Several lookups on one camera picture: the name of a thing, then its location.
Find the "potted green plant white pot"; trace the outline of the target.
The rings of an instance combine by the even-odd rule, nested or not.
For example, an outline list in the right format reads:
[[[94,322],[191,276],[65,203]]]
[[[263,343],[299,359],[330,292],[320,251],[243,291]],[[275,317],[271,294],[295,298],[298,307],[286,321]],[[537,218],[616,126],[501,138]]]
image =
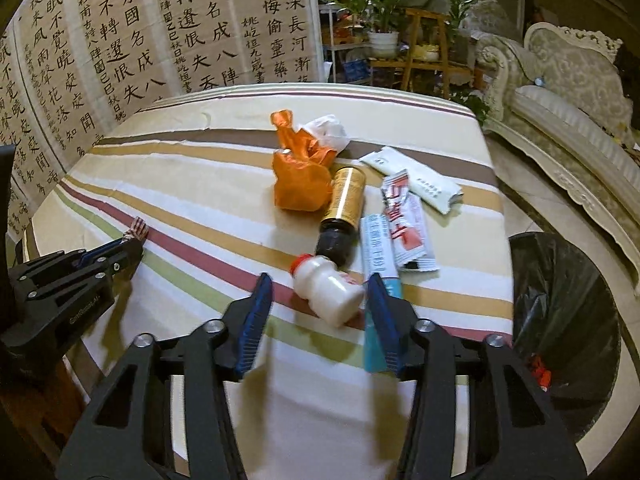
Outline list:
[[[399,32],[394,21],[402,0],[323,0],[350,12],[367,29],[375,58],[396,58]]]

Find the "patterned candy wrapper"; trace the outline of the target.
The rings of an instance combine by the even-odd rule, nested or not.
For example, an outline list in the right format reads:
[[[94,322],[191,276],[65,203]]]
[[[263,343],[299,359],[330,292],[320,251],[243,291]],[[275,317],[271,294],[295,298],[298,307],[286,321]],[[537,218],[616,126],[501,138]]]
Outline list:
[[[141,245],[144,244],[146,238],[149,234],[149,227],[145,223],[145,221],[140,218],[134,218],[134,221],[130,224],[130,227],[122,236],[122,240],[124,242],[129,242],[130,240],[136,240]]]

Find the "red white snack packet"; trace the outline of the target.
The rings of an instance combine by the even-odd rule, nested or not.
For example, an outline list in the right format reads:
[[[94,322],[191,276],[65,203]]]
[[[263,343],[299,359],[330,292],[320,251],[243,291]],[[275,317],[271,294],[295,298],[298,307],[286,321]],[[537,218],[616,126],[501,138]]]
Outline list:
[[[439,265],[428,236],[422,200],[410,191],[408,171],[387,176],[381,192],[398,269],[437,272]]]

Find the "orange plastic bag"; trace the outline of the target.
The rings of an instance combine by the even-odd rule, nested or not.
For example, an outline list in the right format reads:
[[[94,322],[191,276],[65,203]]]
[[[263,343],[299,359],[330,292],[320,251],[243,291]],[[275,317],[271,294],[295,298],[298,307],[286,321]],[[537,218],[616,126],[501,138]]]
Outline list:
[[[272,156],[274,204],[283,210],[316,212],[332,195],[330,168],[337,156],[311,133],[293,128],[293,113],[278,110],[270,115],[277,129],[279,149]]]

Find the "calligraphy folding screen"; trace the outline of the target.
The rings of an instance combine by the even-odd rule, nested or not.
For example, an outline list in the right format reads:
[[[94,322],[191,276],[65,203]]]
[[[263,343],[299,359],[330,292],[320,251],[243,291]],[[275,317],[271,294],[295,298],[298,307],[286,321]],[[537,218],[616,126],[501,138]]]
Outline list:
[[[9,236],[143,107],[322,77],[317,0],[24,0],[1,36],[1,140],[16,148]]]

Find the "brown gold-label glass bottle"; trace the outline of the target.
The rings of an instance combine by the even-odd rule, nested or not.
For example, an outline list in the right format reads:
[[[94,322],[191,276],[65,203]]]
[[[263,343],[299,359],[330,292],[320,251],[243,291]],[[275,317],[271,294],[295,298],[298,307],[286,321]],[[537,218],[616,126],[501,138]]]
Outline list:
[[[345,167],[334,174],[331,200],[320,223],[316,254],[330,259],[339,268],[352,254],[366,184],[366,175],[358,168]]]

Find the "striped tablecloth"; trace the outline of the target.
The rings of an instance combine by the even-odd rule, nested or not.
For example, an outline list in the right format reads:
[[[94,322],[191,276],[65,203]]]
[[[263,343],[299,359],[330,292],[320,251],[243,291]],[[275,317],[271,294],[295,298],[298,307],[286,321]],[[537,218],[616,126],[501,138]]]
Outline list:
[[[273,198],[282,133],[334,117],[348,143],[336,169],[358,174],[346,214],[370,221],[343,272],[368,278],[363,248],[381,235],[390,150],[454,184],[448,212],[423,209],[431,271],[381,274],[424,318],[469,339],[512,332],[506,220],[483,133],[466,107],[431,96],[335,84],[209,90],[142,108],[99,141],[42,202],[24,233],[35,258],[116,240],[134,218],[149,229],[143,257],[116,304],[81,338],[67,366],[96,388],[134,336],[180,337],[272,281],[272,307],[254,368],[227,389],[253,479],[389,479],[413,386],[364,365],[361,308],[330,324],[306,293],[321,263],[321,211]]]

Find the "white tissue ball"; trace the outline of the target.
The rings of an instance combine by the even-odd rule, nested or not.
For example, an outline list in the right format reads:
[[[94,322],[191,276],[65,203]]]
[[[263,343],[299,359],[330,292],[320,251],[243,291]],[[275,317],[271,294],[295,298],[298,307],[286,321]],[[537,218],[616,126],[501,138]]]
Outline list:
[[[299,125],[305,131],[314,136],[324,148],[341,153],[348,147],[350,137],[340,120],[333,114],[324,115]]]

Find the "wooden plant stand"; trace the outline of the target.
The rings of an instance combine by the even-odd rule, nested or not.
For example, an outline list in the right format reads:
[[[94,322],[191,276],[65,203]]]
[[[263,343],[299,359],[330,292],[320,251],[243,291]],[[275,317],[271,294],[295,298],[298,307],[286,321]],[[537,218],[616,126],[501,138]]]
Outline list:
[[[414,75],[439,76],[439,92],[451,96],[451,84],[469,84],[473,70],[466,63],[454,61],[449,45],[448,18],[445,14],[418,8],[402,8],[406,30],[368,32],[372,56],[370,84],[376,70],[387,70],[397,79],[401,91],[412,91]]]

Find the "small floor plant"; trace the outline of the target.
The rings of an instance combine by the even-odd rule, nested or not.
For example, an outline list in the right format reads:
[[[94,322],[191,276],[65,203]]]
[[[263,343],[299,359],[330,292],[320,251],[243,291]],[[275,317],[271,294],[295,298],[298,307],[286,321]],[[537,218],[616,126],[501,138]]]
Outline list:
[[[450,100],[467,107],[481,127],[484,126],[489,113],[489,106],[484,101],[484,94],[477,89],[458,89],[450,91]]]

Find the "black trash bag bin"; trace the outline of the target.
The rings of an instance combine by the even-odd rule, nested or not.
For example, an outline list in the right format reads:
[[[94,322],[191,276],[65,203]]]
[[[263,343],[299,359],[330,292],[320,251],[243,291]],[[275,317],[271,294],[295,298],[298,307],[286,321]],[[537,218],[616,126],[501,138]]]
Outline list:
[[[559,234],[509,238],[513,266],[513,348],[527,366],[551,372],[550,401],[574,441],[611,399],[620,366],[620,323],[608,283],[580,248]]]

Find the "white yogurt bottle red cap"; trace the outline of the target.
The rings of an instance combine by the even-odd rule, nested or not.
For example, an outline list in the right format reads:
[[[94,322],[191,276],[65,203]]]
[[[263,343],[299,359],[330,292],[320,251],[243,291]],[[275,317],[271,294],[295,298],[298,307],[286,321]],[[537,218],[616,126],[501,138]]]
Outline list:
[[[323,256],[298,256],[290,267],[293,290],[318,318],[341,327],[359,311],[366,292],[361,284]]]

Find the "red plastic bag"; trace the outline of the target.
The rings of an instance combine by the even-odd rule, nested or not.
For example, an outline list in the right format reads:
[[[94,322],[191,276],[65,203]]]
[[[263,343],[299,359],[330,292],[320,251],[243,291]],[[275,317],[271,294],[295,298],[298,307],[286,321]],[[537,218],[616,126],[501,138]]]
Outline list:
[[[529,371],[532,373],[538,386],[547,391],[551,384],[551,372],[542,362],[540,356],[532,356],[527,364]]]

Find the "white long sachet packet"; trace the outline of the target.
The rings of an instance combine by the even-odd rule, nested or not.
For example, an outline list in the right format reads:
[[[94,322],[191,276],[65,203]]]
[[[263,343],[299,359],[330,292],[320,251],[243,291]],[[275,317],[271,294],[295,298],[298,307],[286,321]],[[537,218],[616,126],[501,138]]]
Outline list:
[[[450,213],[453,204],[462,201],[460,185],[390,146],[365,154],[359,160],[385,177],[405,171],[411,192],[444,216]]]

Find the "ornate cream sofa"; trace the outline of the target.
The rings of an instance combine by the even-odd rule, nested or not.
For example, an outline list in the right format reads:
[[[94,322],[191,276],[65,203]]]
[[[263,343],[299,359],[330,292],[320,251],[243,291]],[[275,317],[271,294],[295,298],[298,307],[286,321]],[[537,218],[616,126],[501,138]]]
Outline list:
[[[495,0],[473,3],[460,32],[490,81],[484,128],[544,170],[639,264],[639,136],[614,62],[622,40],[538,22],[522,39]]]

